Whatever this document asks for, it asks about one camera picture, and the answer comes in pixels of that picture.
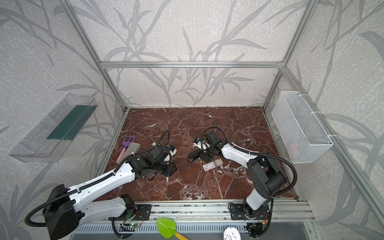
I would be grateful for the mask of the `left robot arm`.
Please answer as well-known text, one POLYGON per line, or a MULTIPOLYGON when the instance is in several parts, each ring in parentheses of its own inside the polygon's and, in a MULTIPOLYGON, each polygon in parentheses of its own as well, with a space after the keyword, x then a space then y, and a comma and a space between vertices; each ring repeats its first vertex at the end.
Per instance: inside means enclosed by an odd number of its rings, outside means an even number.
POLYGON ((129 196, 100 202, 97 199, 150 174, 170 177, 177 170, 171 162, 176 152, 173 145, 157 144, 149 150, 126 156, 115 169, 87 182, 69 188, 59 185, 51 191, 45 203, 27 214, 24 222, 30 227, 47 228, 51 240, 60 240, 80 225, 123 217, 135 209, 129 196))

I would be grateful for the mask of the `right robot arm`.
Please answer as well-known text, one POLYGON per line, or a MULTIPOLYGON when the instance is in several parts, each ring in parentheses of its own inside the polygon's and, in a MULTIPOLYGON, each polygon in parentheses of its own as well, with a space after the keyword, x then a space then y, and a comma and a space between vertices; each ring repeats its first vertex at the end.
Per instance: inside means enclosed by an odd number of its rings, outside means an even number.
POLYGON ((214 156, 220 156, 247 168, 254 186, 252 192, 243 201, 241 214, 248 219, 256 219, 261 211, 268 210, 267 205, 276 197, 291 190, 297 183, 298 173, 289 161, 270 155, 242 148, 225 137, 222 140, 215 131, 203 132, 194 139, 194 146, 199 149, 189 154, 189 161, 200 158, 207 163, 214 156))

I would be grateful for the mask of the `black stapler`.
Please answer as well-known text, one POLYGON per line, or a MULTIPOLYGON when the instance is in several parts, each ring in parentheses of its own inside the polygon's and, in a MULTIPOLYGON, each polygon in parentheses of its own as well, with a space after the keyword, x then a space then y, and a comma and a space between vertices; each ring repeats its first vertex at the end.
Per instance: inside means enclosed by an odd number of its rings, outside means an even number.
POLYGON ((197 160, 198 158, 200 158, 200 155, 201 155, 202 152, 203 152, 202 150, 198 149, 198 150, 195 150, 195 151, 189 153, 189 155, 188 155, 188 162, 192 163, 195 160, 197 160))

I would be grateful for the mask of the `red white staple box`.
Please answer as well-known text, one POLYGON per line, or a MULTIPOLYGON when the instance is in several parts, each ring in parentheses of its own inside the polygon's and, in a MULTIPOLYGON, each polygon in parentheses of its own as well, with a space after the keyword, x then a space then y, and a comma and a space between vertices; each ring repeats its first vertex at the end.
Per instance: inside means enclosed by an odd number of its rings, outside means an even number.
POLYGON ((214 169, 214 168, 217 168, 217 167, 222 166, 223 163, 224 163, 224 162, 223 162, 222 159, 217 159, 217 160, 215 160, 215 161, 213 161, 213 162, 210 162, 210 163, 208 163, 208 164, 203 165, 203 169, 204 169, 205 172, 207 172, 207 171, 209 171, 209 170, 212 170, 212 169, 214 169))

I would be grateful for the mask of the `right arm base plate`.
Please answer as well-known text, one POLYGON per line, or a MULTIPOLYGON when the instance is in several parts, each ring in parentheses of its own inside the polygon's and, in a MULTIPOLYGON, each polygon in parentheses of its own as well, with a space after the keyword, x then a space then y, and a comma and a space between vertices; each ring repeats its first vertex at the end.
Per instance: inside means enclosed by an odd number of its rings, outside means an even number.
POLYGON ((258 220, 267 221, 270 216, 269 206, 261 205, 257 210, 252 210, 251 207, 245 204, 229 203, 228 209, 232 220, 258 220))

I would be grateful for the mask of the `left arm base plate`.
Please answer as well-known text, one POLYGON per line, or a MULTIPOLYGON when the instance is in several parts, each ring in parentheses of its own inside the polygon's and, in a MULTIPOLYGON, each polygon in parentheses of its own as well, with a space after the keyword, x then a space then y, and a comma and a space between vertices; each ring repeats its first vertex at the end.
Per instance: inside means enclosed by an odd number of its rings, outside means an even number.
POLYGON ((126 221, 148 221, 151 210, 152 205, 149 204, 135 205, 135 207, 130 206, 124 211, 120 218, 126 221))

